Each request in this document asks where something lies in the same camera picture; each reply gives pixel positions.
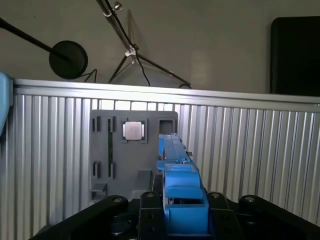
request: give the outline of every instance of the blue plastic part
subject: blue plastic part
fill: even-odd
[[[10,77],[0,72],[0,135],[3,132],[10,108],[11,91]]]
[[[159,154],[163,151],[165,160],[157,161],[156,166],[163,171],[163,207],[168,234],[207,234],[209,203],[199,169],[177,134],[159,136]]]

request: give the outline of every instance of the black pole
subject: black pole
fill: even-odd
[[[12,26],[10,23],[6,22],[0,17],[0,28],[7,30],[8,32],[28,41],[29,43],[36,45],[37,47],[56,55],[57,57],[64,59],[66,61],[69,61],[69,58],[62,55],[61,53],[55,51],[52,49],[52,47],[49,47],[48,45],[44,44],[43,42],[35,39],[34,37],[30,36],[29,34],[21,31],[20,29],[16,28],[15,26]]]
[[[163,66],[160,66],[159,64],[155,63],[154,61],[151,61],[150,59],[146,58],[145,56],[141,55],[140,53],[136,53],[138,55],[139,58],[141,58],[142,60],[144,60],[145,62],[155,66],[156,68],[164,71],[165,73],[175,77],[176,79],[179,79],[181,82],[184,82],[186,85],[190,86],[191,83],[184,80],[183,78],[179,77],[178,75],[174,74],[173,72],[169,71],[168,69],[164,68]]]
[[[123,64],[125,63],[125,61],[127,60],[127,56],[124,55],[124,57],[121,59],[121,62],[119,63],[119,65],[116,67],[115,71],[113,72],[112,76],[110,77],[110,80],[108,81],[108,84],[112,83],[112,81],[114,80],[114,78],[117,76],[119,70],[121,69],[121,67],[123,66]]]

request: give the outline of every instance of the microphone stand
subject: microphone stand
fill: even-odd
[[[119,3],[118,1],[116,1],[114,3],[114,7],[111,7],[110,3],[108,0],[96,0],[97,3],[99,4],[100,8],[102,9],[103,15],[105,17],[105,19],[108,21],[109,24],[111,24],[111,26],[113,27],[115,33],[118,35],[118,37],[120,38],[121,42],[123,43],[124,47],[126,48],[126,52],[123,56],[123,58],[121,59],[119,65],[116,67],[115,71],[113,72],[111,78],[108,81],[108,84],[111,84],[113,82],[113,80],[115,79],[116,76],[119,75],[119,73],[122,71],[121,68],[124,65],[124,63],[126,62],[127,58],[131,57],[132,58],[132,64],[136,63],[137,57],[144,60],[145,62],[147,62],[148,64],[156,67],[157,69],[160,69],[161,71],[167,73],[168,75],[180,80],[181,82],[183,82],[184,85],[187,85],[190,87],[190,82],[184,80],[183,78],[179,77],[178,75],[174,74],[173,72],[167,70],[166,68],[164,68],[163,66],[155,63],[154,61],[148,59],[147,57],[143,56],[142,54],[138,53],[138,46],[136,44],[132,45],[131,41],[129,39],[127,39],[127,37],[125,36],[125,32],[124,29],[121,25],[120,22],[117,21],[117,16],[116,16],[116,11],[121,11],[123,9],[123,6],[121,5],[121,3]]]
[[[23,32],[17,27],[6,22],[0,17],[0,29],[28,41],[29,43],[47,51],[49,54],[49,64],[52,71],[63,79],[77,79],[85,72],[88,66],[88,56],[85,49],[74,41],[60,41],[50,47],[38,39]]]

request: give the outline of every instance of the tripod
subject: tripod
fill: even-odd
[[[116,76],[118,76],[119,73],[122,71],[123,65],[126,62],[127,58],[132,58],[133,64],[138,62],[141,65],[140,59],[142,59],[143,61],[156,67],[157,69],[160,69],[161,71],[165,72],[166,74],[180,80],[181,82],[183,82],[182,85],[186,85],[186,86],[190,87],[190,85],[191,85],[190,82],[184,80],[183,78],[179,77],[178,75],[174,74],[173,72],[169,71],[168,69],[164,68],[163,66],[155,63],[154,61],[152,61],[152,60],[148,59],[147,57],[143,56],[142,54],[138,53],[138,50],[139,50],[138,46],[131,42],[131,40],[129,39],[128,35],[126,34],[121,22],[119,21],[117,15],[115,13],[115,11],[121,11],[123,9],[123,6],[121,5],[121,3],[116,1],[114,3],[114,7],[111,7],[108,0],[96,0],[96,1],[99,4],[100,8],[102,9],[104,17],[111,24],[114,31],[119,36],[123,45],[127,49],[127,51],[125,52],[119,65],[116,67],[111,78],[109,79],[108,84],[111,84],[114,81],[114,79],[116,78]],[[144,73],[144,69],[143,69],[142,65],[141,65],[141,68],[142,68],[143,75],[145,76],[146,80],[149,83],[149,80]]]

